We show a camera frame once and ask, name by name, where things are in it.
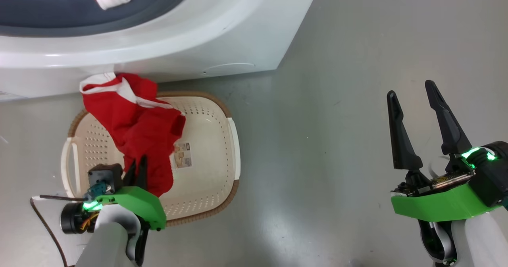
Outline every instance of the laundry basket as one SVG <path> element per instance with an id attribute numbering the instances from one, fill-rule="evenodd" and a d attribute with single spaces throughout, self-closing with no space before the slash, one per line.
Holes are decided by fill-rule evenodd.
<path id="1" fill-rule="evenodd" d="M 235 196 L 240 182 L 238 135 L 229 111 L 221 101 L 202 92 L 166 92 L 158 94 L 158 99 L 170 103 L 187 118 L 182 137 L 175 143 L 175 149 L 183 153 L 170 156 L 173 187 L 159 198 L 167 217 L 166 226 L 222 211 Z M 69 197 L 80 197 L 87 191 L 88 170 L 97 164 L 123 166 L 123 154 L 86 110 L 72 122 L 63 147 L 62 181 Z M 69 174 L 71 150 L 74 180 Z"/>

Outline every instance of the gray floor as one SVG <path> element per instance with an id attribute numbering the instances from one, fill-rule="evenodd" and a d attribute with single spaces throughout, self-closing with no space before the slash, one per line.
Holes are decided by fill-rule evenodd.
<path id="1" fill-rule="evenodd" d="M 218 215 L 150 235 L 145 266 L 428 267 L 416 220 L 395 215 L 386 93 L 437 167 L 433 79 L 473 145 L 508 140 L 506 0 L 315 0 L 279 70 L 163 84 L 230 108 L 242 176 Z M 63 192 L 60 149 L 79 95 L 0 103 L 0 202 L 8 266 L 59 266 L 28 198 Z M 61 204 L 43 206 L 56 222 Z M 508 231 L 508 215 L 494 213 Z M 72 260 L 86 242 L 62 236 Z"/>

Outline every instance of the washing machine drum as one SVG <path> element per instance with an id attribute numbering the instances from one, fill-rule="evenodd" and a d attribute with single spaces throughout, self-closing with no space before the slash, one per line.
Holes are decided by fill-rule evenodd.
<path id="1" fill-rule="evenodd" d="M 182 0 L 131 0 L 108 10 L 95 0 L 0 0 L 0 35 L 70 37 L 111 32 L 155 19 Z"/>

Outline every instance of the brown woven rim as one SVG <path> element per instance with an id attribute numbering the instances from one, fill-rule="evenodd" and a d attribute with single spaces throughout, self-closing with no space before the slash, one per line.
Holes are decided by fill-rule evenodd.
<path id="1" fill-rule="evenodd" d="M 204 97 L 207 98 L 213 102 L 215 102 L 221 110 L 224 112 L 224 115 L 226 117 L 231 117 L 231 113 L 229 112 L 229 109 L 219 100 L 217 97 L 214 97 L 213 95 L 205 92 L 195 92 L 195 91 L 183 91 L 183 92 L 159 92 L 157 94 L 157 97 L 179 97 L 179 96 L 185 96 L 185 97 Z M 71 123 L 71 127 L 69 128 L 69 133 L 67 133 L 67 137 L 74 137 L 74 134 L 76 134 L 76 129 L 78 128 L 79 123 L 85 117 L 89 112 L 86 109 L 83 109 L 76 117 L 74 118 L 73 122 Z M 213 215 L 216 215 L 220 211 L 223 211 L 233 200 L 233 198 L 236 195 L 236 191 L 238 190 L 238 186 L 240 185 L 240 180 L 234 180 L 233 181 L 233 187 L 231 188 L 231 191 L 227 198 L 216 208 L 211 209 L 209 211 L 205 211 L 203 213 L 198 213 L 192 216 L 177 218 L 168 220 L 165 225 L 167 227 L 173 227 L 175 225 L 184 224 L 193 222 L 199 219 L 211 217 Z"/>

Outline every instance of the washing machine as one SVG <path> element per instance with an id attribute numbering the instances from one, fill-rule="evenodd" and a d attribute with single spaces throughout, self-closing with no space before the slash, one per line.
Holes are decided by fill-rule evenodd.
<path id="1" fill-rule="evenodd" d="M 312 0 L 0 0 L 0 100 L 103 72 L 157 82 L 274 70 Z"/>

